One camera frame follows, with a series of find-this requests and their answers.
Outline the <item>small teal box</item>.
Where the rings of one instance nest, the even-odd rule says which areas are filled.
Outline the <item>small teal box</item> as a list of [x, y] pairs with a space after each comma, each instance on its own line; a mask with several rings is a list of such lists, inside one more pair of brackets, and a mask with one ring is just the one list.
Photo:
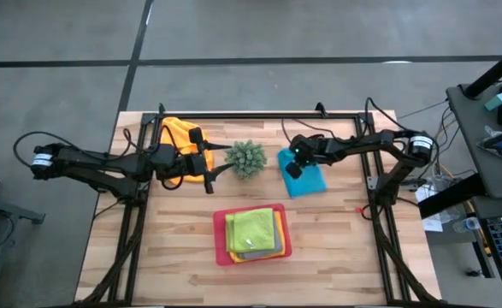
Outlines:
[[496, 94], [484, 104], [488, 111], [496, 110], [500, 106], [502, 106], [502, 93]]

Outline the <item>lime green microfiber towel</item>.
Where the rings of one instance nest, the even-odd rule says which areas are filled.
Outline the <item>lime green microfiber towel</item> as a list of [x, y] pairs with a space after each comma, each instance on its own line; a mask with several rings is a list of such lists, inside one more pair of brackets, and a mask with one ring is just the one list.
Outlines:
[[275, 247], [275, 218], [271, 208], [227, 214], [225, 221], [229, 252], [256, 252]]

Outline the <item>clear plastic bottle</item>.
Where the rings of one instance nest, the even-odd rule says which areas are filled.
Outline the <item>clear plastic bottle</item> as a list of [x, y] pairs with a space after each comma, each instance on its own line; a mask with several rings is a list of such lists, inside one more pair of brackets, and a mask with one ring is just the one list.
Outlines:
[[480, 221], [475, 216], [467, 217], [452, 224], [452, 229], [459, 234], [472, 232], [481, 227]]

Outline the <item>black slanted pole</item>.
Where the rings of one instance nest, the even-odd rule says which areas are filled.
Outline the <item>black slanted pole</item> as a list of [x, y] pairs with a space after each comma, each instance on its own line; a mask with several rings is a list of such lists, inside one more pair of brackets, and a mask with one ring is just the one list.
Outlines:
[[464, 89], [464, 96], [470, 99], [479, 97], [488, 87], [502, 77], [502, 59], [492, 66], [486, 73]]

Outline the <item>green artificial potted plant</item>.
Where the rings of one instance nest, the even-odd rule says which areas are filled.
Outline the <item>green artificial potted plant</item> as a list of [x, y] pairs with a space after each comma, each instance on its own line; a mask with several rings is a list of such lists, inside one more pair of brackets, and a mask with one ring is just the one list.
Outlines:
[[246, 142], [236, 141], [225, 153], [225, 162], [233, 165], [233, 172], [241, 180], [257, 176], [268, 161], [263, 146], [255, 144], [251, 139]]

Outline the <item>yellow microfiber towel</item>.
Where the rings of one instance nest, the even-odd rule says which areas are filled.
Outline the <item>yellow microfiber towel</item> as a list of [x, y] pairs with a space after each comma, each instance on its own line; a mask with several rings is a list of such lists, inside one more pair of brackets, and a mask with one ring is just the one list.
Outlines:
[[281, 212], [262, 208], [227, 214], [226, 250], [237, 264], [285, 256], [287, 242]]

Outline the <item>pink translucent plastic bin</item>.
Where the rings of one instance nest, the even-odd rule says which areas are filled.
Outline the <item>pink translucent plastic bin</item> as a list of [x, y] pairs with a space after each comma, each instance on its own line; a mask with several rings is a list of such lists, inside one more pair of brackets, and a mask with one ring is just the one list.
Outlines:
[[285, 250], [276, 257], [270, 258], [287, 258], [292, 255], [292, 243], [289, 234], [289, 228], [286, 221], [286, 212], [285, 206], [283, 204], [265, 204], [265, 205], [256, 205], [251, 207], [244, 207], [238, 209], [231, 210], [219, 210], [213, 214], [213, 230], [214, 230], [214, 238], [215, 238], [215, 250], [216, 250], [216, 263], [220, 266], [228, 266], [236, 264], [236, 262], [230, 256], [230, 253], [227, 251], [226, 244], [226, 219], [225, 216], [227, 214], [234, 214], [243, 211], [256, 210], [262, 208], [271, 208], [274, 212], [278, 213], [279, 219], [278, 222], [281, 224], [280, 228], [282, 228], [284, 232], [285, 238]]

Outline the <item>blue microfiber towel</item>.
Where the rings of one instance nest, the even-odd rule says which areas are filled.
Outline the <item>blue microfiber towel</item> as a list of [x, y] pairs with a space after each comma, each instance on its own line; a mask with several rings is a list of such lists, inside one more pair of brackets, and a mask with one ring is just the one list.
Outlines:
[[302, 174], [292, 178], [286, 171], [286, 166], [293, 161], [294, 155], [284, 148], [277, 153], [277, 160], [287, 193], [290, 198], [298, 198], [312, 193], [323, 193], [327, 188], [322, 169], [318, 165], [306, 166]]

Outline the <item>orange microfiber towel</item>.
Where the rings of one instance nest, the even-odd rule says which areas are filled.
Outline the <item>orange microfiber towel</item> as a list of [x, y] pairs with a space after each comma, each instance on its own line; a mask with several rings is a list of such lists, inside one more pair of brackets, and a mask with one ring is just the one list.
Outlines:
[[[181, 154], [198, 153], [198, 148], [195, 144], [190, 141], [190, 130], [196, 127], [200, 127], [198, 124], [182, 121], [177, 117], [166, 117], [162, 120], [162, 128], [167, 127], [171, 132], [162, 133], [161, 142], [162, 144], [175, 145], [177, 150]], [[205, 161], [207, 167], [212, 169], [214, 167], [214, 157], [211, 151], [204, 151]], [[178, 185], [184, 182], [191, 183], [203, 183], [204, 177], [202, 175], [185, 175], [184, 179], [181, 177], [169, 179], [168, 182], [172, 185]]]

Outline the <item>white paper sheet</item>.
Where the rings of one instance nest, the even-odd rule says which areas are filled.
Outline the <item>white paper sheet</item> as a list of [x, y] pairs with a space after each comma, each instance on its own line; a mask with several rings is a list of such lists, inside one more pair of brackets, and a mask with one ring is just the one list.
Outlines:
[[423, 229], [426, 232], [442, 233], [442, 221], [439, 214], [432, 215], [422, 220]]

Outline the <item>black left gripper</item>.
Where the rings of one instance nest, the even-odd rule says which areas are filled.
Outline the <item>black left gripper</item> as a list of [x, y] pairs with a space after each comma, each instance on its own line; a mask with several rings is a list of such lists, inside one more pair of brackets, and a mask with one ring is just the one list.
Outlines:
[[[171, 134], [167, 127], [163, 127], [161, 131], [163, 129], [166, 129], [167, 132]], [[197, 146], [198, 153], [181, 154], [175, 145], [160, 143], [157, 149], [150, 154], [150, 162], [156, 172], [156, 178], [163, 183], [164, 188], [167, 190], [176, 190], [183, 182], [181, 181], [178, 185], [172, 185], [168, 182], [169, 179], [179, 177], [183, 179], [185, 175], [189, 175], [186, 168], [185, 156], [191, 154], [201, 154], [204, 156], [204, 151], [226, 150], [231, 148], [231, 145], [211, 144], [208, 140], [204, 139], [202, 130], [199, 127], [191, 129], [189, 136], [190, 141]], [[203, 175], [205, 191], [207, 193], [213, 193], [212, 178], [216, 178], [219, 174], [231, 167], [233, 167], [233, 164], [228, 163], [215, 167], [212, 170], [208, 168], [208, 171]]]

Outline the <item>grey side desk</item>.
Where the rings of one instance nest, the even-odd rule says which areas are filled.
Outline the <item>grey side desk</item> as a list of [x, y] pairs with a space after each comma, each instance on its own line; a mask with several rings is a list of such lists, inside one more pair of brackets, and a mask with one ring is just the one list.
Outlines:
[[448, 102], [457, 118], [476, 170], [487, 194], [493, 198], [502, 198], [502, 157], [477, 144], [487, 137], [485, 126], [502, 131], [502, 126], [497, 123], [497, 112], [488, 111], [484, 106], [499, 93], [499, 89], [500, 86], [490, 86], [478, 99], [467, 98], [460, 86], [446, 89]]

